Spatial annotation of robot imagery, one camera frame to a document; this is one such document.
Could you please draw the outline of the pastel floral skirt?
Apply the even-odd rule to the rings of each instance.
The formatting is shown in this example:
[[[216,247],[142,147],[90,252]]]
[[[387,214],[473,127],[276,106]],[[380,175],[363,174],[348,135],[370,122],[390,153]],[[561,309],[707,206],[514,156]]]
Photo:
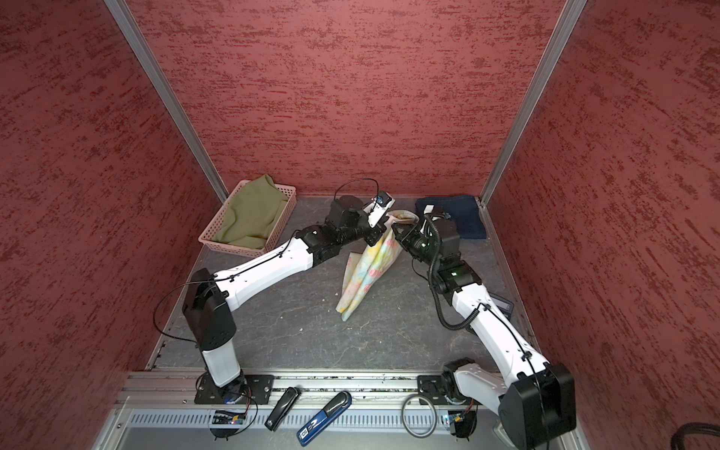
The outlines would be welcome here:
[[[342,293],[336,305],[341,320],[347,322],[366,298],[371,287],[403,252],[392,230],[392,225],[416,225],[419,219],[415,213],[407,210],[395,210],[389,213],[385,222],[387,230],[374,246],[367,246],[362,253],[352,252],[346,264]]]

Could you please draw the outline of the blue denim skirt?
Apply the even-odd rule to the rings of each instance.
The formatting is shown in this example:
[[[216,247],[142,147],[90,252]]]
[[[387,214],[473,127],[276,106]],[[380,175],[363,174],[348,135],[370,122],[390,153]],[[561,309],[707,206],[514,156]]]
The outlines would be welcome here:
[[[487,230],[480,219],[476,198],[472,195],[450,197],[426,197],[415,201],[415,213],[420,217],[427,206],[440,207],[456,223],[462,239],[484,240]]]

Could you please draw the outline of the olive green garment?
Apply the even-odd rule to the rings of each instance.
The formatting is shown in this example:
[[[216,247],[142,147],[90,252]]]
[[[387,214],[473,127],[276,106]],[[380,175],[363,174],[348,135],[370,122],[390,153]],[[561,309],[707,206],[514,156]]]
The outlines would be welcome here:
[[[246,249],[263,249],[281,217],[288,198],[265,174],[232,197],[215,242]]]

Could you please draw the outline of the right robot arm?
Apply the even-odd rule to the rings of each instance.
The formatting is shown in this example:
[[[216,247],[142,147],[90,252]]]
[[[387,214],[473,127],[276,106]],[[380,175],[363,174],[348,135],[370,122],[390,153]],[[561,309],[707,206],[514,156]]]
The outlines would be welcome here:
[[[399,245],[429,267],[427,284],[441,325],[472,329],[499,371],[493,375],[468,359],[457,360],[444,370],[448,395],[473,399],[497,414],[517,449],[547,446],[574,431],[574,377],[564,365],[549,363],[504,317],[461,257],[455,223],[427,213],[417,223],[395,223],[392,229]]]

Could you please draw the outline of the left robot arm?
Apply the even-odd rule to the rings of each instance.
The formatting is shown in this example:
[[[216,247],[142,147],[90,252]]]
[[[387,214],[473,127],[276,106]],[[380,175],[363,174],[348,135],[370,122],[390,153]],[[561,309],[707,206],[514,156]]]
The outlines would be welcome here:
[[[382,190],[366,204],[350,195],[334,197],[324,222],[294,231],[286,243],[245,264],[214,274],[201,269],[180,285],[186,291],[182,313],[193,333],[190,341],[205,366],[196,382],[194,402],[251,403],[252,391],[234,348],[233,313],[283,279],[335,258],[349,244],[378,243],[394,204],[395,199]]]

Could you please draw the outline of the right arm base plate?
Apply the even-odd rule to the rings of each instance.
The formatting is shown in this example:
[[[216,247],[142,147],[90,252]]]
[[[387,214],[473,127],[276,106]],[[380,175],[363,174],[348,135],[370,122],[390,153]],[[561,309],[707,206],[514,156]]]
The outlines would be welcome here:
[[[448,383],[444,375],[419,375],[417,391],[436,405],[448,405]]]

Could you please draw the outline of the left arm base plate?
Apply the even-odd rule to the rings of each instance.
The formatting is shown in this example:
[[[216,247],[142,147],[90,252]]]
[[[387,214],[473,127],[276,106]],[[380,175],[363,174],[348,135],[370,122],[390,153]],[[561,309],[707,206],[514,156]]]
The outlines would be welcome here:
[[[196,380],[195,404],[266,405],[273,389],[273,375],[245,375],[241,373],[223,387],[218,387],[209,373]]]

